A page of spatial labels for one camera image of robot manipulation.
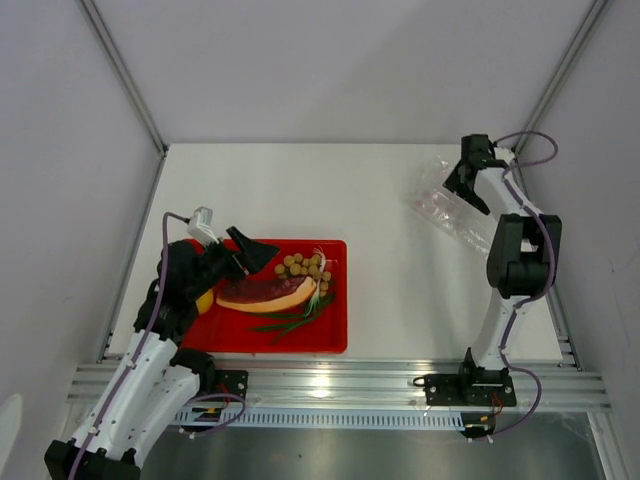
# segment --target red tray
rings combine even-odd
[[[282,240],[264,239],[265,243],[280,247],[280,253],[265,269],[251,278],[273,278],[273,269],[282,263],[286,255],[301,253],[313,255],[314,248],[321,248],[327,257],[325,270],[332,273],[332,290],[335,300],[324,313],[307,325],[289,332],[277,342],[271,343],[276,332],[254,332],[253,327],[277,323],[272,318],[261,318],[235,310],[219,307],[196,319],[187,334],[183,346],[205,352],[237,353],[342,353],[347,349],[347,245],[341,240]],[[225,241],[233,248],[234,244]]]

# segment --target white tabletop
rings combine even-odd
[[[126,350],[161,249],[165,211],[214,209],[255,238],[341,239],[348,248],[350,359],[459,360],[489,305],[485,259],[404,203],[412,177],[458,145],[175,144],[169,149],[109,353]],[[186,237],[172,222],[170,240]],[[546,302],[517,332],[515,362],[562,356]]]

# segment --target clear plastic bag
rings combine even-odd
[[[439,156],[425,162],[417,175],[409,204],[420,216],[478,254],[487,256],[495,221],[442,185],[455,164]]]

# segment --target metal frame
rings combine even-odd
[[[236,416],[239,408],[231,405],[220,415],[220,422]],[[183,409],[174,425],[182,427],[208,426],[198,420],[200,412]],[[317,408],[260,408],[245,412],[233,423],[236,427],[253,428],[336,428],[341,430],[431,430],[462,431],[462,415],[457,412],[423,412],[388,410],[322,410]]]
[[[145,208],[140,214],[139,227],[128,255],[127,266],[122,274],[122,282],[112,302],[109,323],[109,328],[111,329],[120,309],[133,260],[155,195],[167,146],[122,55],[116,47],[107,25],[100,15],[95,1],[76,0],[76,2],[95,34],[95,38],[120,82],[131,107],[160,156],[160,163],[155,172],[152,188],[148,192]],[[549,111],[580,55],[586,48],[588,41],[604,17],[610,3],[609,0],[593,1],[573,39],[563,52],[523,130],[535,129]],[[528,142],[528,135],[520,137],[514,146],[516,154],[522,153]],[[516,172],[516,180],[526,193],[522,174],[519,171]],[[582,372],[573,353],[564,310],[555,288],[549,295],[548,300],[552,318],[559,334],[563,362],[558,366],[530,366],[532,370],[540,375],[543,383],[544,397],[540,411],[588,412],[598,453],[607,473],[607,478],[629,478],[611,423],[611,406],[602,379],[599,374]],[[105,342],[103,343],[105,348],[108,344],[109,334],[110,331],[105,332]],[[104,351],[105,349],[103,348],[98,362],[103,362]],[[97,400],[115,371],[116,363],[109,359],[104,360],[104,363],[86,364],[78,367],[68,398],[72,405],[67,429],[70,428],[69,424],[71,424],[72,428],[73,423],[77,422],[76,417],[78,415],[85,415],[86,406]],[[365,428],[365,422],[368,424],[372,418],[374,420],[371,421],[382,422],[383,424],[385,422],[393,424],[394,420],[389,419],[396,418],[398,420],[393,425],[394,427],[409,429],[413,428],[413,426],[405,423],[404,420],[399,420],[405,418],[404,416],[407,414],[409,414],[409,422],[415,422],[415,420],[412,420],[412,418],[415,418],[412,416],[414,413],[422,417],[435,415],[440,418],[443,415],[452,416],[457,413],[454,409],[439,411],[431,408],[427,411],[424,393],[411,384],[414,377],[425,373],[453,372],[457,365],[452,363],[423,360],[349,361],[327,358],[313,361],[219,360],[218,364],[221,368],[245,369],[250,372],[249,403],[258,407],[260,415],[270,415],[268,417],[255,416],[249,412],[254,416],[251,417],[250,421],[248,420],[244,423],[253,426],[294,426],[295,424],[304,428],[313,428],[314,426],[320,426],[322,422],[318,422],[317,425],[313,421],[300,424],[298,421],[293,421],[292,416],[284,417],[285,412],[297,412],[300,414],[302,412],[321,411],[326,412],[326,415],[324,413],[310,413],[310,415],[319,415],[318,418],[323,419],[329,418],[329,415],[331,418],[337,417],[340,420],[335,422],[336,426],[352,425],[355,428]],[[516,410],[526,411],[535,395],[534,385],[528,377],[518,374],[514,375],[514,384],[519,397],[519,407]],[[188,411],[182,412],[182,415],[188,414]],[[275,420],[266,422],[265,418]],[[437,421],[435,423],[426,421],[420,423],[416,428],[423,429],[434,425],[437,425]]]
[[[97,401],[115,372],[117,362],[80,365],[69,392],[72,403]],[[470,412],[483,407],[429,407],[425,394],[413,386],[413,379],[425,373],[454,373],[456,363],[415,361],[326,360],[217,360],[222,369],[249,372],[247,402],[263,409],[364,411]],[[597,373],[575,368],[529,366],[535,368],[543,386],[541,412],[609,413],[611,405],[602,378]],[[536,385],[525,374],[514,372],[518,406],[506,408],[526,412],[536,395]],[[211,406],[203,402],[196,406]]]
[[[122,55],[118,51],[118,47],[113,41],[113,37],[107,28],[107,24],[104,22],[102,15],[100,15],[98,7],[94,0],[76,0],[76,2],[84,14],[91,31],[94,33],[98,45],[105,54],[107,62],[113,69],[113,73],[120,82],[120,86],[129,100],[131,108],[133,108],[133,111],[138,116],[142,126],[145,128],[147,135],[149,136],[149,140],[155,147],[158,154],[160,156],[164,156],[167,151],[167,146],[162,140],[162,136],[151,117],[147,104],[142,98],[131,73],[129,73],[129,69],[124,62]]]

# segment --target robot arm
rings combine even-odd
[[[461,151],[444,186],[498,221],[487,259],[493,291],[480,334],[458,373],[424,377],[427,403],[491,407],[495,394],[504,406],[515,406],[505,359],[528,307],[555,280],[562,223],[543,214],[516,186],[511,151],[497,148],[486,135],[464,137]]]
[[[204,253],[184,240],[165,244],[167,255],[158,265],[161,280],[148,290],[113,378],[71,439],[52,442],[45,454],[53,480],[137,480],[151,447],[180,408],[197,394],[215,390],[213,357],[178,348],[203,313],[206,302],[200,300],[211,295],[212,287],[225,278],[259,272],[279,248],[231,227],[227,233],[238,251],[229,250],[213,233],[212,216],[210,209],[200,208],[184,219]],[[163,233],[166,242],[166,228]]]

